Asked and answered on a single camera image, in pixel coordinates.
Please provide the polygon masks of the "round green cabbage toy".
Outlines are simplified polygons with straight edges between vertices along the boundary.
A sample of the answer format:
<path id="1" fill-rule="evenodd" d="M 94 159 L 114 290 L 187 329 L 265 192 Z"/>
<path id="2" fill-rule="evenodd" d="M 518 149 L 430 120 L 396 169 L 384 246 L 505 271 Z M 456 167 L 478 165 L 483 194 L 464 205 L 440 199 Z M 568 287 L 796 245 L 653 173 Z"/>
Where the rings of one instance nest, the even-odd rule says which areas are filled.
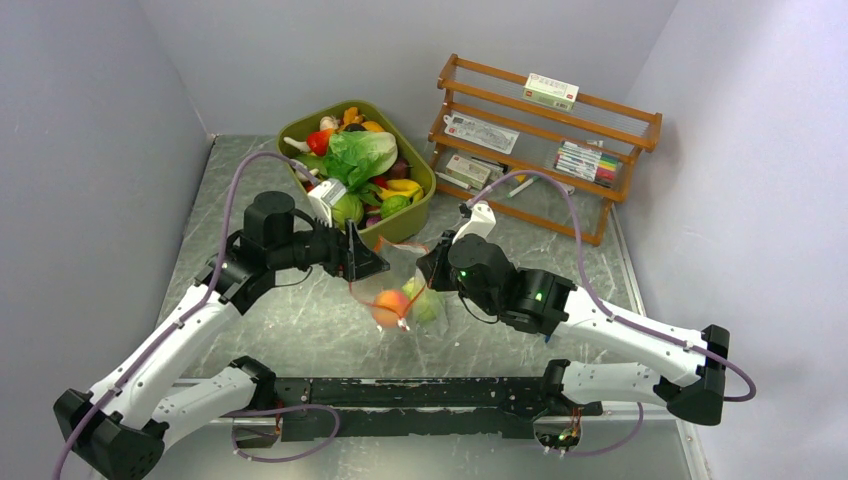
<path id="1" fill-rule="evenodd" d="M 443 319 L 443 296 L 428 288 L 421 277 L 410 278 L 401 290 L 410 298 L 411 315 L 420 326 L 429 326 Z"/>

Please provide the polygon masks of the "napa cabbage toy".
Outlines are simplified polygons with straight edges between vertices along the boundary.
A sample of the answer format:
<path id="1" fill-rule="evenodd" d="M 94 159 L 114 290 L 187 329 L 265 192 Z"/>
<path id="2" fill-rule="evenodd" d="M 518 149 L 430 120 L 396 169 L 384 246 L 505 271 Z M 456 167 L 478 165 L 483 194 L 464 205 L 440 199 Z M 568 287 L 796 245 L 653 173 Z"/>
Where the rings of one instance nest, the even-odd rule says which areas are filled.
<path id="1" fill-rule="evenodd" d="M 323 164 L 330 178 L 356 190 L 396 162 L 398 146 L 388 132 L 354 131 L 330 136 Z"/>

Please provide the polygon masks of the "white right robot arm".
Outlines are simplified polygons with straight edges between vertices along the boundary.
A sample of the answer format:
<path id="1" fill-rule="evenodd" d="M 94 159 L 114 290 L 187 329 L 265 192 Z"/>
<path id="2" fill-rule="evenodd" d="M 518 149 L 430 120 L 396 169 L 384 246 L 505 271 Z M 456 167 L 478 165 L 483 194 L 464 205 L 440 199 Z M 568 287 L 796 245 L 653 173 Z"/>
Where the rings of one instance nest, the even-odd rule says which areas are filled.
<path id="1" fill-rule="evenodd" d="M 446 232 L 415 265 L 433 290 L 457 293 L 500 324 L 585 341 L 625 357 L 623 363 L 604 365 L 550 361 L 545 388 L 556 400 L 568 406 L 641 402 L 663 406 L 693 424 L 720 423 L 727 329 L 674 327 L 595 300 L 568 278 L 514 266 L 499 246 L 476 234 L 455 239 Z"/>

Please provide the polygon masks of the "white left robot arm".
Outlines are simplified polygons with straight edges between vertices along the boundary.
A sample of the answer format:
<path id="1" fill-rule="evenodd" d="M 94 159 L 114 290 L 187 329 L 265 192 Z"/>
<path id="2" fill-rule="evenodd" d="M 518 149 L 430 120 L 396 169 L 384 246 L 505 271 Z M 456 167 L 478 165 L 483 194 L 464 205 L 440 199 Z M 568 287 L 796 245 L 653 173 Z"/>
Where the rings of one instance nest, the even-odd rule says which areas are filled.
<path id="1" fill-rule="evenodd" d="M 115 370 L 86 391 L 69 389 L 54 404 L 65 454 L 76 454 L 109 479 L 140 479 L 174 443 L 214 418 L 280 405 L 275 373 L 248 356 L 212 379 L 170 394 L 172 384 L 217 332 L 241 318 L 276 285 L 278 272 L 321 266 L 355 282 L 388 269 L 356 226 L 302 215 L 283 192 L 258 194 L 238 231 L 225 231 L 218 252 L 171 315 Z"/>

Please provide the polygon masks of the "clear zip bag orange zipper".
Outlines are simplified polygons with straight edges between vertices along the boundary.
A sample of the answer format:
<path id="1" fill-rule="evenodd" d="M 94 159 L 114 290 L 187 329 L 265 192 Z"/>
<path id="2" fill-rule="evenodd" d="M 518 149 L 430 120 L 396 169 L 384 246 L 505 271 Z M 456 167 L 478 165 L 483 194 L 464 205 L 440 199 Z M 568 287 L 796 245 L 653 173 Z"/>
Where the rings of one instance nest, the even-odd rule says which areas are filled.
<path id="1" fill-rule="evenodd" d="M 380 331 L 413 332 L 435 339 L 447 333 L 445 295 L 430 287 L 430 280 L 416 265 L 429 252 L 420 243 L 380 238 L 376 253 L 389 268 L 348 284 L 352 298 L 364 306 Z"/>

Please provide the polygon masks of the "peach toy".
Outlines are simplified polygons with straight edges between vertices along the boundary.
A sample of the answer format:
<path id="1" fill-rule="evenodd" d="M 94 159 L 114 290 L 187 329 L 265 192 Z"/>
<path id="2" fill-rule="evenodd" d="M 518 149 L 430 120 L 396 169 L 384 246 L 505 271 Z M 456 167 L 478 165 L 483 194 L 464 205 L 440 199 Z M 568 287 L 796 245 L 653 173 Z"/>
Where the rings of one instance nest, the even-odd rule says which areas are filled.
<path id="1" fill-rule="evenodd" d="M 408 328 L 406 313 L 410 307 L 410 298 L 401 290 L 384 290 L 371 304 L 371 315 L 382 329 Z"/>

